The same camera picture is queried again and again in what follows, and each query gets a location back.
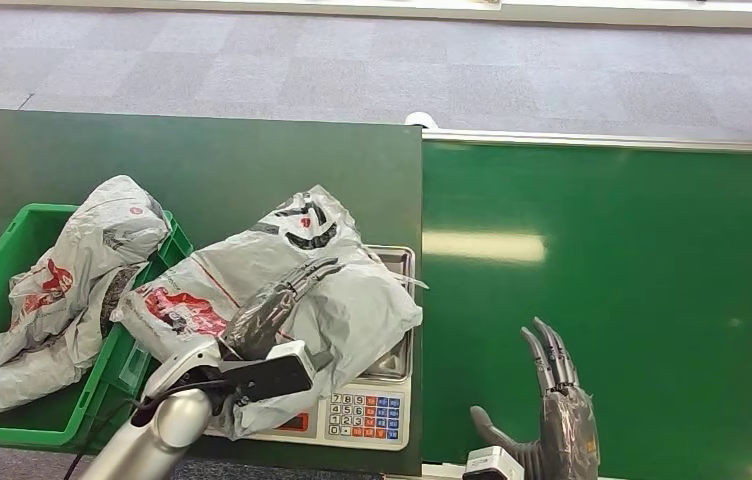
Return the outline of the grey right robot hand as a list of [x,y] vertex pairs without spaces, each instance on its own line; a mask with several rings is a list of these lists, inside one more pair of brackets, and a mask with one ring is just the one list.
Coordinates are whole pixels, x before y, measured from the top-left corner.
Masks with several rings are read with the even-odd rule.
[[538,439],[514,440],[496,427],[478,405],[469,409],[478,435],[487,443],[468,454],[465,479],[597,479],[601,463],[591,396],[582,388],[561,336],[540,318],[535,330],[521,329],[537,373]]

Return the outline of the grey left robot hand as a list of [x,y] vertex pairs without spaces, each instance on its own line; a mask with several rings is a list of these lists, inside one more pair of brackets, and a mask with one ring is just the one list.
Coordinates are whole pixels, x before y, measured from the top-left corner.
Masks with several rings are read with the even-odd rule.
[[322,257],[301,264],[269,282],[253,294],[218,336],[221,355],[227,361],[264,359],[276,345],[276,336],[305,296],[344,265],[336,257]]

